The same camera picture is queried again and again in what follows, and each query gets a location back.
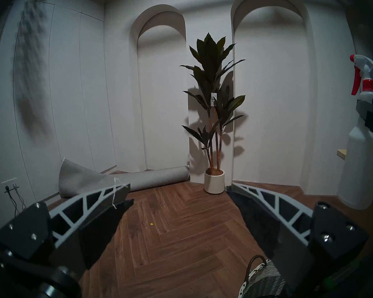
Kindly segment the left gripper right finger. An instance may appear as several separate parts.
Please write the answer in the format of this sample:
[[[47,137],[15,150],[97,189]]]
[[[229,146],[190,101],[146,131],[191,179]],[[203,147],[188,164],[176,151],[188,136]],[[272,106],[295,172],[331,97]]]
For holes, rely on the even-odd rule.
[[[239,183],[226,193],[288,289],[314,289],[354,260],[369,237],[324,201],[310,209],[288,195]]]

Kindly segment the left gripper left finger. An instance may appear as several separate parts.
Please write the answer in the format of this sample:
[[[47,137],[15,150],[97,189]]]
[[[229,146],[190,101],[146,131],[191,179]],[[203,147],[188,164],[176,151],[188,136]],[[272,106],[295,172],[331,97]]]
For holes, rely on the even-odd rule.
[[[89,270],[113,239],[126,211],[130,184],[71,197],[51,211],[37,202],[0,229],[0,250],[38,265]]]

